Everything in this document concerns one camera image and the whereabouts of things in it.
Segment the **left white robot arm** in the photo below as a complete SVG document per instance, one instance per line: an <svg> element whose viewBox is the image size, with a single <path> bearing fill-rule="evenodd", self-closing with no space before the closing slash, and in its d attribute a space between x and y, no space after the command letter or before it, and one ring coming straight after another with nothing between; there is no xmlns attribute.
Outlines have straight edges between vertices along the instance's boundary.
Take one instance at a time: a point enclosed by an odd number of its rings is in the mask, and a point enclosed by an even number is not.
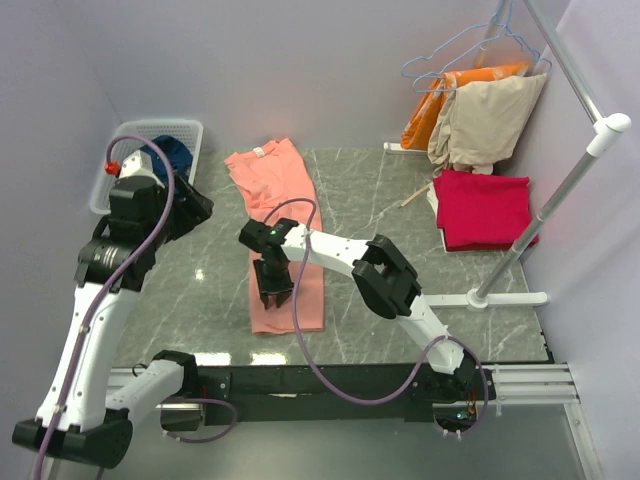
<svg viewBox="0 0 640 480"><path fill-rule="evenodd" d="M153 177L118 179L109 214L81 249L74 280L72 323L56 375L36 415L18 422L14 444L50 457L113 469L124 458L134 428L168 397L201 394L194 355L163 350L133 382L114 393L107 384L120 337L137 303L157 250L210 218L213 203L185 175L173 174L175 196L166 223L115 282L109 277L144 243L166 205L168 188Z"/></svg>

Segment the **pink t-shirt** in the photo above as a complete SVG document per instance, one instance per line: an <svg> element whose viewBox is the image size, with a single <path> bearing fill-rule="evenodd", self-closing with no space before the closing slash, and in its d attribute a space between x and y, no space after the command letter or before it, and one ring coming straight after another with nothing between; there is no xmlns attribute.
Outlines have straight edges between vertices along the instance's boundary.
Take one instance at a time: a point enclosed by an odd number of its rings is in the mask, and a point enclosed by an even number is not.
<svg viewBox="0 0 640 480"><path fill-rule="evenodd" d="M272 140L245 153L236 152L225 165L250 218L268 223L281 218L307 221L311 206L304 200L316 201L316 192L303 158L290 140ZM296 305L302 331L324 329L324 271L320 266L305 266ZM253 265L249 266L249 313L254 334L294 331L292 303L266 308L259 298Z"/></svg>

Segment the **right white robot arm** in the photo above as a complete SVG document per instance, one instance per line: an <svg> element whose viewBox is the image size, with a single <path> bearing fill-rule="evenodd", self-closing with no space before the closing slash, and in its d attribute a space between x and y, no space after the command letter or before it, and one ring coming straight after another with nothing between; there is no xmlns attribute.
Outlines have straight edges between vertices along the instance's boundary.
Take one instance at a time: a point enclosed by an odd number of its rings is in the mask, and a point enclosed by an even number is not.
<svg viewBox="0 0 640 480"><path fill-rule="evenodd" d="M310 368L332 392L356 404L379 405L398 397L412 386L423 363L439 374L444 395L460 399L474 386L474 377L488 387L486 373L477 356L451 336L422 294L417 272L383 235L354 240L313 230L291 219L269 226L248 220L239 242L257 253L255 261L260 298L280 307L292 301L294 332ZM338 390L314 363L302 337L298 321L298 293L308 265L320 266L354 280L366 306L376 315L397 320L423 349L408 378L395 392L377 400L352 397Z"/></svg>

